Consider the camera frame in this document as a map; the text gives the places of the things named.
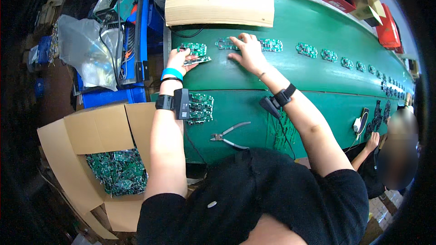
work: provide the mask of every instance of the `plastic bag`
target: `plastic bag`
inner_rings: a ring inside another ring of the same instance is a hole
[[[57,24],[59,58],[76,68],[82,77],[84,86],[102,86],[117,91],[112,58],[99,36],[102,25],[95,20],[77,20],[68,15],[61,15]],[[114,61],[117,36],[118,29],[102,32],[102,39],[111,50]],[[117,74],[121,68],[122,32],[119,41],[118,59],[116,60]]]

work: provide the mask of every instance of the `pliers handle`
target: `pliers handle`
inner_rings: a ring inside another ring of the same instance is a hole
[[[238,149],[242,149],[242,150],[248,149],[248,147],[240,146],[238,144],[230,142],[227,139],[222,138],[224,135],[226,135],[227,133],[233,131],[234,129],[236,129],[238,127],[241,127],[241,126],[244,126],[244,125],[248,125],[248,124],[251,124],[251,121],[241,122],[241,123],[238,123],[236,125],[233,125],[233,126],[231,126],[230,128],[228,128],[227,130],[225,130],[222,133],[214,133],[214,134],[212,134],[213,138],[211,138],[211,141],[224,141],[227,144],[229,144],[231,146],[234,146],[234,147],[236,147]]]

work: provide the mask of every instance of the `black device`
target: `black device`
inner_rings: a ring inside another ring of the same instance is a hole
[[[177,120],[189,119],[189,90],[186,88],[174,90],[174,96],[159,95],[155,107],[174,111]]]
[[[259,104],[267,110],[273,117],[280,119],[280,107],[285,106],[292,99],[291,96],[294,94],[296,88],[291,83],[286,90],[281,90],[274,96],[265,96],[260,101]]]

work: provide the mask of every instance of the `green workbench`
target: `green workbench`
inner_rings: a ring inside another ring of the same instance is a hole
[[[184,87],[214,97],[213,121],[188,126],[187,132],[195,147],[208,162],[214,162],[236,152],[224,142],[210,141],[212,133],[221,133],[238,122],[251,121],[238,128],[226,139],[248,147],[272,148],[277,122],[259,106],[263,96],[270,95],[259,79],[248,73],[238,63],[227,58],[231,50],[219,50],[215,42],[220,37],[238,36],[241,32],[255,34],[258,38],[279,39],[282,52],[264,52],[266,59],[317,106],[328,121],[336,140],[342,148],[351,146],[355,139],[352,124],[360,117],[362,109],[370,110],[368,122],[374,118],[377,100],[381,100],[382,114],[387,102],[381,89],[381,79],[369,73],[368,65],[404,85],[405,92],[413,92],[412,77],[401,61],[391,51],[382,47],[377,38],[362,25],[325,6],[308,0],[274,0],[273,28],[244,25],[208,25],[192,38],[172,36],[173,49],[181,42],[204,43],[207,56],[212,60],[191,70],[184,78]],[[184,30],[189,35],[196,30]],[[318,49],[312,59],[297,53],[295,46],[304,42]],[[331,63],[320,56],[322,49],[337,53],[339,61]],[[354,62],[349,70],[340,64],[342,57]],[[366,72],[357,70],[356,62],[365,64]],[[399,87],[387,83],[402,92]],[[399,99],[391,100],[391,115]],[[379,132],[386,132],[382,124]],[[291,139],[297,158],[307,154],[298,133]],[[189,162],[201,162],[198,154],[185,139],[185,154]]]

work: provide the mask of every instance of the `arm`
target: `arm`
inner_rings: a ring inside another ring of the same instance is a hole
[[[243,41],[235,37],[231,37],[231,40],[239,47],[242,56],[231,53],[229,57],[258,76],[273,94],[286,89],[289,80],[266,61],[256,36],[242,33],[239,38]],[[283,109],[301,136],[312,169],[323,177],[339,169],[353,169],[327,121],[302,92],[296,90],[292,101]]]
[[[182,75],[196,67],[183,66],[185,60],[198,58],[189,56],[190,50],[177,53],[173,49],[168,59],[167,67],[179,70]],[[167,80],[161,84],[161,95],[174,95],[174,90],[183,85],[177,80]],[[147,168],[149,178],[144,200],[161,193],[175,193],[186,197],[186,167],[183,150],[183,121],[176,120],[173,111],[156,110],[151,127],[150,168]]]
[[[352,166],[355,171],[357,171],[360,165],[365,161],[366,157],[378,146],[380,139],[380,134],[372,132],[371,138],[366,142],[363,150],[356,156],[352,161]]]

